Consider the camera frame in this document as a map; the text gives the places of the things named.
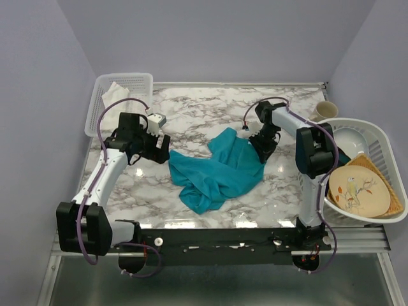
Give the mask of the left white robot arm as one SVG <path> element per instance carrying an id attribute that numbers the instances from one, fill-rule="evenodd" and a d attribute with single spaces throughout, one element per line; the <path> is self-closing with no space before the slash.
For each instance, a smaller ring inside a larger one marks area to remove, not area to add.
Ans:
<path id="1" fill-rule="evenodd" d="M 163 164 L 170 158 L 170 136 L 160 137 L 166 117 L 122 112 L 112 134 L 101 144 L 95 169 L 80 192 L 56 210 L 59 245 L 64 252 L 86 252 L 104 256 L 120 244 L 126 251 L 141 245 L 140 226 L 136 221 L 109 221 L 106 205 L 117 179 L 133 159 L 144 158 Z"/>

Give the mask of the teal t shirt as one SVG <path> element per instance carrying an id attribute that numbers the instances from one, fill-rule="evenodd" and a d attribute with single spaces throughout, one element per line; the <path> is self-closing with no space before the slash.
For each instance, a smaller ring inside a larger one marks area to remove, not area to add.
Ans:
<path id="1" fill-rule="evenodd" d="M 247 194 L 262 181 L 265 170 L 248 139 L 230 127 L 211 139 L 208 149 L 208 159 L 172 150 L 168 161 L 172 182 L 182 187 L 180 200 L 200 215 Z"/>

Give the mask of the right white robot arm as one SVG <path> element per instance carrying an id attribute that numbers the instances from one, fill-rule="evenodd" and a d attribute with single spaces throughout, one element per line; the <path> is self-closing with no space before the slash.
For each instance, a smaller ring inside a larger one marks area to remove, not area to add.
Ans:
<path id="1" fill-rule="evenodd" d="M 289 234 L 289 246 L 311 249 L 327 234 L 323 202 L 330 173 L 338 166 L 339 150 L 330 124 L 316 124 L 289 108 L 289 101 L 273 97 L 255 102 L 256 115 L 262 123 L 258 132 L 249 137 L 262 164 L 274 153 L 281 130 L 295 139 L 295 165 L 301 175 L 302 205 L 296 227 Z"/>

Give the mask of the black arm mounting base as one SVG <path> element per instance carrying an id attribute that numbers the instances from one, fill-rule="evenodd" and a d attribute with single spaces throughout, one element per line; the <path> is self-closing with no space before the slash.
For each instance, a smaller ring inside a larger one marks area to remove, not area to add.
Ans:
<path id="1" fill-rule="evenodd" d="M 145 266 L 296 265 L 317 270 L 319 254 L 331 250 L 324 225 L 306 228 L 137 229 L 115 245 L 119 266 L 133 277 Z"/>

